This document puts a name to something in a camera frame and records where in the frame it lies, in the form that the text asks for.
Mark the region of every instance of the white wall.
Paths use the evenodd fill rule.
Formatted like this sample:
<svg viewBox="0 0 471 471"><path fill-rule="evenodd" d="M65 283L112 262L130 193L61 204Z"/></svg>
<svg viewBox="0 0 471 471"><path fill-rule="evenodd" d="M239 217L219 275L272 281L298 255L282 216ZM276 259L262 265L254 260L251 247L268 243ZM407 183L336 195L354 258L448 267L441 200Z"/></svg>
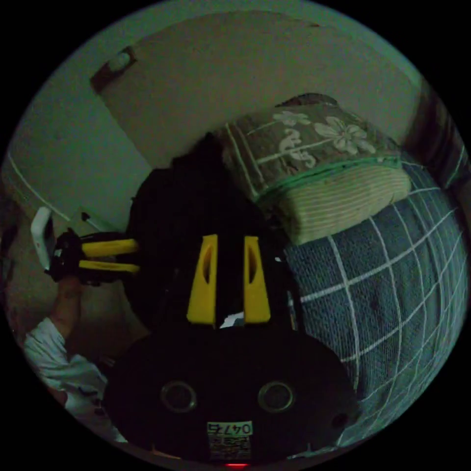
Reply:
<svg viewBox="0 0 471 471"><path fill-rule="evenodd" d="M388 43L312 2L171 1L113 24L55 71L26 111L9 147L23 179L66 217L82 206L123 229L130 197L150 167L93 93L90 77L125 46L149 34L196 16L237 10L274 11L343 29L377 49L420 87L420 74ZM4 178L11 169L4 168Z"/></svg>

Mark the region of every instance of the smartphone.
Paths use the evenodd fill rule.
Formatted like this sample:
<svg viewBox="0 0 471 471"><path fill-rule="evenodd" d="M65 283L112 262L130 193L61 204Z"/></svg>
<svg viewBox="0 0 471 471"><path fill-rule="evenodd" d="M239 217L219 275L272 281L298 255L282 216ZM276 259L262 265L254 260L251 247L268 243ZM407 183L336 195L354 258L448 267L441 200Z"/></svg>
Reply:
<svg viewBox="0 0 471 471"><path fill-rule="evenodd" d="M51 266L56 243L52 211L49 208L39 208L31 223L31 235L39 262L44 270L48 271Z"/></svg>

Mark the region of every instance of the yellow bracket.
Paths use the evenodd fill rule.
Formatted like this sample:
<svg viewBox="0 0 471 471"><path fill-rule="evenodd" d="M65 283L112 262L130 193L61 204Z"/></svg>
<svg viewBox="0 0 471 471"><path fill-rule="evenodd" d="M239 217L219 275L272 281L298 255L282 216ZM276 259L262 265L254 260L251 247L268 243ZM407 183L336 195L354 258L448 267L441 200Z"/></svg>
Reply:
<svg viewBox="0 0 471 471"><path fill-rule="evenodd" d="M82 252L89 259L109 257L111 255L132 254L138 250L139 245L134 239L88 242L82 244Z"/></svg>
<svg viewBox="0 0 471 471"><path fill-rule="evenodd" d="M78 266L88 270L127 271L133 274L140 270L139 266L130 263L96 262L94 260L80 260Z"/></svg>
<svg viewBox="0 0 471 471"><path fill-rule="evenodd" d="M203 237L186 318L192 324L216 324L217 235Z"/></svg>
<svg viewBox="0 0 471 471"><path fill-rule="evenodd" d="M260 324L270 320L270 305L263 275L259 238L244 241L244 322Z"/></svg>

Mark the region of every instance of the person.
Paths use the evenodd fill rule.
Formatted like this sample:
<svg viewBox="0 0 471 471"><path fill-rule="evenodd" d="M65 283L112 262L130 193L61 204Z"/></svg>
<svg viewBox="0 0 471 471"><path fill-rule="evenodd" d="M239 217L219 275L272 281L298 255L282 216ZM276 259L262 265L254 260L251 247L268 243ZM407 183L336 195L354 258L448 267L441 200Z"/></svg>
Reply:
<svg viewBox="0 0 471 471"><path fill-rule="evenodd" d="M127 444L101 404L106 376L81 355L69 359L65 348L65 341L80 321L83 290L77 277L69 276L57 283L52 312L26 334L23 352L47 390L77 421L109 442ZM152 453L177 458L155 449Z"/></svg>

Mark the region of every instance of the blue checkered blanket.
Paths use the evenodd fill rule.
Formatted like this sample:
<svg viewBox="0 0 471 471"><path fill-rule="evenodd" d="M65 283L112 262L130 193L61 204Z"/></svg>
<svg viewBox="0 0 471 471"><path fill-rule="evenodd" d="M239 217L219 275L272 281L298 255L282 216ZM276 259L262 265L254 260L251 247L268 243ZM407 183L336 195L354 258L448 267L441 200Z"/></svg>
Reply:
<svg viewBox="0 0 471 471"><path fill-rule="evenodd" d="M407 199L287 251L306 329L336 352L361 401L362 417L337 446L400 417L447 360L465 319L470 262L461 208L424 167L402 160L413 185Z"/></svg>

